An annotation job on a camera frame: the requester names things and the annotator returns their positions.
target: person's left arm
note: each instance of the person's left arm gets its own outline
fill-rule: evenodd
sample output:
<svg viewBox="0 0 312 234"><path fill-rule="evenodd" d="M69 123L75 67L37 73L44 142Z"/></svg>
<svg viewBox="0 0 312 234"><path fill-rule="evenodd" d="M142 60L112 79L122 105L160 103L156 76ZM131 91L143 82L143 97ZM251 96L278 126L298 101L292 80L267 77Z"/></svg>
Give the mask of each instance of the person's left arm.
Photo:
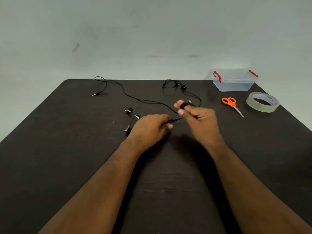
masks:
<svg viewBox="0 0 312 234"><path fill-rule="evenodd" d="M111 233L136 161L173 127L163 124L169 119L168 115L142 117L127 139L39 234Z"/></svg>

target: person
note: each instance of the person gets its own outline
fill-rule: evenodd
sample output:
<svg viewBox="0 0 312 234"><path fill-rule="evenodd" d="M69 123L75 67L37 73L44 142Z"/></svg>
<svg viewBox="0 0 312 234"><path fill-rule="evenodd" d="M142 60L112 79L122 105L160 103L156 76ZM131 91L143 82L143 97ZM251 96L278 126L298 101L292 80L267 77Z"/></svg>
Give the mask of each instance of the person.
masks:
<svg viewBox="0 0 312 234"><path fill-rule="evenodd" d="M312 233L312 228L277 198L225 144L212 109L174 107L213 158L234 216L244 234ZM119 148L51 218L40 234L111 233L140 155L173 127L168 115L142 117Z"/></svg>

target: tape roll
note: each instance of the tape roll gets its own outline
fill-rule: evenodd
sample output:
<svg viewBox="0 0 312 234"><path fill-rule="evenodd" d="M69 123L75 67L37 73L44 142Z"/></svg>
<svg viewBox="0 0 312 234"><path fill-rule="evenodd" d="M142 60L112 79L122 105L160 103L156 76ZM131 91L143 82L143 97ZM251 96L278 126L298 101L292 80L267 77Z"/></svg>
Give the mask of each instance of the tape roll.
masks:
<svg viewBox="0 0 312 234"><path fill-rule="evenodd" d="M270 105L264 105L262 103L259 103L255 100L255 98L264 100L268 102ZM249 94L246 102L248 103L249 106L251 106L253 109L256 109L260 112L274 112L279 104L279 101L274 98L271 95L260 93L260 92L253 92Z"/></svg>

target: person's left hand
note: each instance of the person's left hand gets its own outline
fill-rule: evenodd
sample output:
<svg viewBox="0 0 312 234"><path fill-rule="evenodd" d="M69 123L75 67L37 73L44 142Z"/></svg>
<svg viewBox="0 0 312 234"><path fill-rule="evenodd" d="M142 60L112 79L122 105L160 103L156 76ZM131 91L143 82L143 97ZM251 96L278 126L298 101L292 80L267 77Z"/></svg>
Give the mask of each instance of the person's left hand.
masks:
<svg viewBox="0 0 312 234"><path fill-rule="evenodd" d="M163 124L170 119L166 114L144 116L135 123L125 141L143 153L160 141L167 130L174 127L172 124Z"/></svg>

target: wooden surface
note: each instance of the wooden surface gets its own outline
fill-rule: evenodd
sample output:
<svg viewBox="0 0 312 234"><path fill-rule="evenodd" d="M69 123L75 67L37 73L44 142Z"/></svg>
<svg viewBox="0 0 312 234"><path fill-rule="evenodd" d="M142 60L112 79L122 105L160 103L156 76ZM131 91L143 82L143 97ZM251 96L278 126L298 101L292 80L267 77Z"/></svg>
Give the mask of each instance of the wooden surface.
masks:
<svg viewBox="0 0 312 234"><path fill-rule="evenodd" d="M126 92L168 105L191 100L162 80L119 80ZM216 111L225 141L282 201L312 225L312 132L280 106L266 114L246 98L263 92L219 92L212 81L185 80ZM169 114L119 85L66 80L0 143L0 233L37 233L126 138L124 113ZM221 103L236 99L235 110ZM238 229L214 164L184 120L139 159L113 233L232 233Z"/></svg>

